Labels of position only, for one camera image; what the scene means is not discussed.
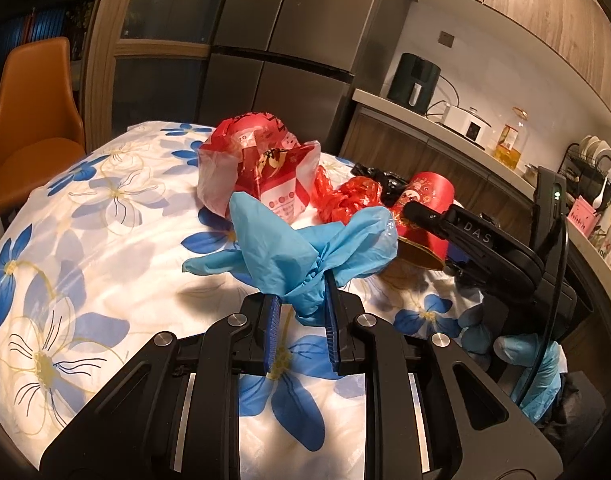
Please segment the blue gloved hand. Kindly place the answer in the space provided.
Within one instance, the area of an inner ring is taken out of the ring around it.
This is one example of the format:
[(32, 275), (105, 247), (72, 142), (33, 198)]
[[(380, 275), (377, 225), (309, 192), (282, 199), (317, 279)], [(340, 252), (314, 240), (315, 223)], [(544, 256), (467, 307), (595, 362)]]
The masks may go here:
[[(491, 330), (483, 324), (482, 304), (466, 310), (458, 318), (458, 324), (462, 330), (462, 348), (484, 370), (489, 367), (491, 356), (496, 356), (505, 364), (523, 368), (511, 391), (511, 400), (517, 402), (523, 386), (531, 376), (532, 364), (535, 363), (541, 348), (539, 336), (499, 336), (492, 340)], [(567, 371), (567, 358), (563, 347), (557, 341), (552, 341), (544, 353), (529, 390), (519, 403), (522, 413), (531, 422), (538, 422), (552, 406), (563, 383), (561, 376)]]

